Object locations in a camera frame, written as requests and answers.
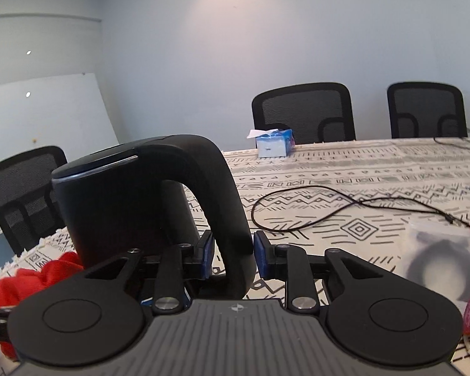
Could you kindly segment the black electric kettle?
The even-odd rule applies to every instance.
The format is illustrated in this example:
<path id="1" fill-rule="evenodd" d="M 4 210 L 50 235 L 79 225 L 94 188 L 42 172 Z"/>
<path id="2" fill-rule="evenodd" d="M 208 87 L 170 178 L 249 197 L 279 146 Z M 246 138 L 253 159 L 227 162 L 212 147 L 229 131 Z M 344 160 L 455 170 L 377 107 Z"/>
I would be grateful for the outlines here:
<path id="1" fill-rule="evenodd" d="M 185 192 L 197 200 L 225 271 L 193 289 L 240 299 L 254 281 L 253 241 L 222 151 L 205 137 L 146 138 L 89 154 L 57 168 L 51 183 L 84 267 L 129 249 L 161 255 L 199 239 Z"/>

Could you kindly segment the black mesh chair left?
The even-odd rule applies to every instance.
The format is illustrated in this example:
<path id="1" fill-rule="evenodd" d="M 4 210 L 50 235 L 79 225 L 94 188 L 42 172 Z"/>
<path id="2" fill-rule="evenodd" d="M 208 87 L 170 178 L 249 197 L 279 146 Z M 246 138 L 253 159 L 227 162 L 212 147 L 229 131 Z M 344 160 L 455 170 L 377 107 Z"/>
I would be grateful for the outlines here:
<path id="1" fill-rule="evenodd" d="M 0 161 L 0 228 L 16 255 L 65 227 L 51 174 L 66 163 L 65 153 L 57 146 Z"/>

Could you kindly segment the blue tissue box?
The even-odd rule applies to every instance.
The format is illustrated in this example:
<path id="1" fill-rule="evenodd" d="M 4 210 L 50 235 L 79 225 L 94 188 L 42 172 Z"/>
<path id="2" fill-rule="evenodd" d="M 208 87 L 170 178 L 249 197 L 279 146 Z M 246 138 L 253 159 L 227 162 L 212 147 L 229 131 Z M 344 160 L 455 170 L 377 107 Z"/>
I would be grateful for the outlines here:
<path id="1" fill-rule="evenodd" d="M 249 131 L 247 139 L 254 139 L 258 157 L 284 158 L 291 155 L 295 147 L 295 140 L 291 129 L 271 129 Z"/>

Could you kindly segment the black mesh chair right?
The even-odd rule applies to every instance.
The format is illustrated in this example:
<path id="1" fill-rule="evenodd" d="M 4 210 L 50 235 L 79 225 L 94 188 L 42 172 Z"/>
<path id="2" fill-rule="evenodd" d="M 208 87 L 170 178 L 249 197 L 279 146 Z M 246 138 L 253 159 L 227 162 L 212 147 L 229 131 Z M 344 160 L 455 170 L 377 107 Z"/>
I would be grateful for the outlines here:
<path id="1" fill-rule="evenodd" d="M 466 138 L 461 91 L 448 84 L 405 81 L 387 88 L 393 138 Z"/>

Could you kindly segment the white whiteboard on stand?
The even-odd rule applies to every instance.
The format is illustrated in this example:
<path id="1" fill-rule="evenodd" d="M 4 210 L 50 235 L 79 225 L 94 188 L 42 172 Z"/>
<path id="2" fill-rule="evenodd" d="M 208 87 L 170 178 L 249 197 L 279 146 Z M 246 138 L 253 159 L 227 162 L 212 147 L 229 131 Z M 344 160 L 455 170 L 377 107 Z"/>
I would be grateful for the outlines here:
<path id="1" fill-rule="evenodd" d="M 47 145 L 72 160 L 117 143 L 92 73 L 0 85 L 0 161 Z"/>

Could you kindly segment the black mesh chair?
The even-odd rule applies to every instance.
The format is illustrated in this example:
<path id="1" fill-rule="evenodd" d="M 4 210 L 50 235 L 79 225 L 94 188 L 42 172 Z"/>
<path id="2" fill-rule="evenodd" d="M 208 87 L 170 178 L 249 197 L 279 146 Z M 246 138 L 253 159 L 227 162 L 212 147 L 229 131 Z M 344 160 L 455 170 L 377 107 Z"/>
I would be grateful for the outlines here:
<path id="1" fill-rule="evenodd" d="M 251 108 L 256 129 L 290 129 L 297 144 L 357 139 L 351 95 L 338 82 L 275 88 L 255 96 Z"/>
<path id="2" fill-rule="evenodd" d="M 65 153 L 57 146 L 0 161 L 0 228 L 16 255 L 65 227 L 51 174 L 66 163 Z"/>
<path id="3" fill-rule="evenodd" d="M 393 138 L 466 138 L 461 91 L 448 84 L 405 81 L 387 88 Z"/>

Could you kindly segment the red microfibre cloth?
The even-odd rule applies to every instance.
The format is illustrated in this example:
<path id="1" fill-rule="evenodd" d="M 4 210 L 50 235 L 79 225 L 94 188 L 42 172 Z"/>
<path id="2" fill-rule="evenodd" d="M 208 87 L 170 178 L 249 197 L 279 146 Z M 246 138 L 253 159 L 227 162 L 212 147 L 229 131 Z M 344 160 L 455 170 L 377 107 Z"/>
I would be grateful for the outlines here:
<path id="1" fill-rule="evenodd" d="M 49 261 L 37 272 L 20 268 L 12 277 L 0 279 L 0 307 L 17 306 L 22 300 L 68 279 L 84 270 L 76 252 L 66 252 L 57 260 Z M 1 340 L 2 353 L 11 360 L 17 354 L 9 340 Z"/>

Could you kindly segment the black mesh chair middle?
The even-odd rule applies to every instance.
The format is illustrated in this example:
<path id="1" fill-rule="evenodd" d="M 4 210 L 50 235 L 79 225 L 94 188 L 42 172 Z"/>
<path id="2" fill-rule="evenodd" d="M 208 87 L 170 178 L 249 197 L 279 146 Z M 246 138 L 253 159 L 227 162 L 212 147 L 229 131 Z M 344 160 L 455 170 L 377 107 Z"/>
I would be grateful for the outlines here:
<path id="1" fill-rule="evenodd" d="M 297 144 L 357 139 L 351 95 L 338 82 L 275 88 L 255 96 L 251 108 L 256 129 L 290 129 Z"/>

